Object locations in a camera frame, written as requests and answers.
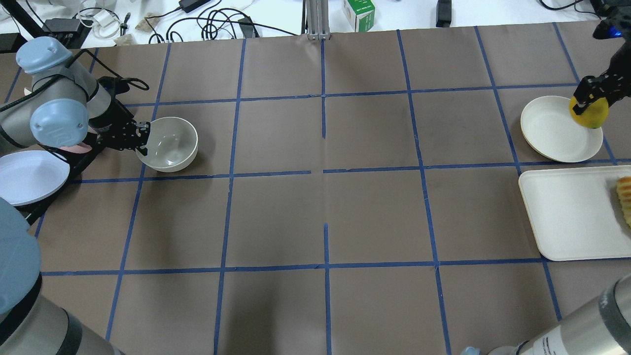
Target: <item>metal bracket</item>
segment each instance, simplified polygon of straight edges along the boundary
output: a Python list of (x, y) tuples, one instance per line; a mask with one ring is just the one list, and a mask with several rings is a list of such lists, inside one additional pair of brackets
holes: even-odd
[(305, 7), (309, 39), (330, 39), (329, 0), (307, 0)]

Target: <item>light blue joint cover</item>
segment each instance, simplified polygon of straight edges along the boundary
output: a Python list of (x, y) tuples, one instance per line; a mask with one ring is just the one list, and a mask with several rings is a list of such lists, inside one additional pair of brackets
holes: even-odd
[(26, 296), (39, 276), (42, 256), (28, 228), (24, 217), (0, 198), (0, 315)]
[(468, 346), (466, 347), (461, 353), (460, 355), (480, 355), (480, 350), (474, 348), (473, 346)]
[(41, 144), (72, 147), (88, 134), (88, 109), (73, 99), (51, 100), (33, 112), (30, 126)]
[(42, 70), (51, 69), (72, 56), (73, 53), (67, 50), (57, 39), (37, 37), (18, 49), (15, 61), (24, 69), (26, 74), (35, 74)]

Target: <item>white round plate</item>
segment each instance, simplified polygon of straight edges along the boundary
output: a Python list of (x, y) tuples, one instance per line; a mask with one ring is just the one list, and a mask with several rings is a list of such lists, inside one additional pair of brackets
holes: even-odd
[(542, 96), (521, 112), (521, 131), (528, 144), (544, 157), (564, 163), (590, 159), (603, 145), (601, 128), (585, 128), (570, 115), (570, 99)]
[(0, 197), (12, 206), (28, 205), (55, 193), (68, 178), (70, 165), (43, 150), (0, 157)]

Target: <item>white table surface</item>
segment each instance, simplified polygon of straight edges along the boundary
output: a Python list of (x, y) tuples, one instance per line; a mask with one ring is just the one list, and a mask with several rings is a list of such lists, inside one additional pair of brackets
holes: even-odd
[[(207, 5), (189, 14), (178, 11), (168, 15), (157, 25), (156, 29), (164, 35), (168, 26), (175, 20), (187, 16), (197, 16), (204, 8), (216, 2), (217, 0), (212, 0)], [(549, 6), (561, 6), (569, 2), (570, 0), (546, 0)], [(432, 28), (435, 26), (436, 0), (373, 0), (373, 3), (377, 8), (377, 13), (375, 26), (371, 31)], [(20, 4), (30, 13), (23, 1), (20, 1)], [(128, 33), (133, 34), (137, 43), (145, 44), (149, 39), (150, 33), (135, 30), (134, 27), (138, 21), (142, 20), (142, 17), (148, 12), (162, 14), (175, 9), (177, 6), (178, 4), (175, 0), (136, 0), (133, 3), (130, 0), (118, 0), (112, 10), (121, 19), (125, 17), (127, 12), (131, 13), (129, 20), (131, 28)], [(254, 2), (252, 0), (222, 0), (216, 9), (244, 9), (246, 6), (248, 7), (244, 12), (255, 23), (282, 28), (293, 33), (300, 31), (302, 0), (254, 0)], [(331, 32), (352, 32), (348, 20), (341, 11), (341, 6), (342, 0), (329, 0)], [(578, 4), (577, 7), (583, 11), (593, 10), (588, 0)], [(69, 18), (73, 15), (70, 9), (60, 6), (33, 4), (33, 8), (43, 19)], [(597, 19), (591, 14), (578, 13), (573, 8), (562, 11), (550, 11), (541, 7), (538, 0), (453, 0), (452, 8), (452, 27)], [(178, 31), (185, 41), (201, 40), (200, 29), (194, 20), (183, 21), (176, 25), (174, 30)], [(16, 32), (13, 21), (10, 18), (0, 21), (0, 33), (10, 32)], [(219, 39), (229, 38), (226, 31), (221, 31), (220, 33)], [(259, 28), (259, 33), (263, 37), (285, 35), (267, 28)], [(22, 29), (22, 34), (27, 39), (31, 38), (24, 29)], [(112, 45), (114, 45), (113, 39), (97, 39), (90, 33), (83, 47), (107, 47)]]

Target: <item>label on robot arm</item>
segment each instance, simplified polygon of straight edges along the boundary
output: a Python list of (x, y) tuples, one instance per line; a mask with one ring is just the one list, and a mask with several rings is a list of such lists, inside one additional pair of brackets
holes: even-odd
[(533, 342), (533, 348), (521, 355), (569, 355), (561, 339), (561, 326)]

